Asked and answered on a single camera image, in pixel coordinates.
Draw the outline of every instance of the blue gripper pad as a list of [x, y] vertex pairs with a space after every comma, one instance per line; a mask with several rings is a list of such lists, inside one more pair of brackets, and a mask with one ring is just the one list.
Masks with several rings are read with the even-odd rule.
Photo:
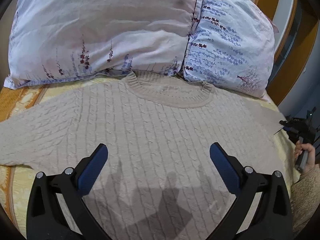
[[108, 148], [102, 145], [78, 178], [78, 193], [88, 195], [108, 159]]
[[241, 191], [240, 178], [228, 161], [226, 155], [227, 154], [224, 154], [216, 144], [212, 144], [210, 146], [210, 158], [213, 164], [216, 166], [228, 191], [231, 194], [239, 196]]

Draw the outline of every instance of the cable knit pattern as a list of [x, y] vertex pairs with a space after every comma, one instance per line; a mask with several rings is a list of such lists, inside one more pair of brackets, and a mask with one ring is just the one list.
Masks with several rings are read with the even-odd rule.
[[296, 236], [309, 222], [320, 203], [320, 168], [316, 165], [292, 185], [293, 233]]
[[109, 159], [84, 201], [114, 240], [206, 239], [235, 199], [210, 160], [212, 143], [257, 172], [283, 167], [240, 95], [185, 84], [137, 72], [40, 103], [0, 123], [0, 163], [57, 174], [104, 143]]

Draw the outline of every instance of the blue floral pillowcase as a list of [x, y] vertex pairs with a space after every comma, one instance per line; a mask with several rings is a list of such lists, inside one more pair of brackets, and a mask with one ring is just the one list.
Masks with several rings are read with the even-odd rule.
[[184, 78], [262, 97], [274, 60], [269, 19], [250, 0], [203, 0], [193, 21]]

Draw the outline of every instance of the floral pillowcase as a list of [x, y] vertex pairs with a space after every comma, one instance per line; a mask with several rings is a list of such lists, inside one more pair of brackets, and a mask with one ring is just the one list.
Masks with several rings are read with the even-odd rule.
[[262, 97], [274, 60], [274, 32], [250, 0], [203, 0], [183, 76]]
[[196, 3], [18, 0], [4, 86], [121, 76], [131, 70], [174, 75], [181, 69]]

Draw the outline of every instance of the sweater collar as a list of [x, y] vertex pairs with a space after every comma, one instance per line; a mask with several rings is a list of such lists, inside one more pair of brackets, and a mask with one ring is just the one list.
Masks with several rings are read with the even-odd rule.
[[150, 71], [134, 71], [123, 81], [139, 98], [177, 108], [205, 106], [213, 99], [214, 86], [204, 81], [186, 82]]

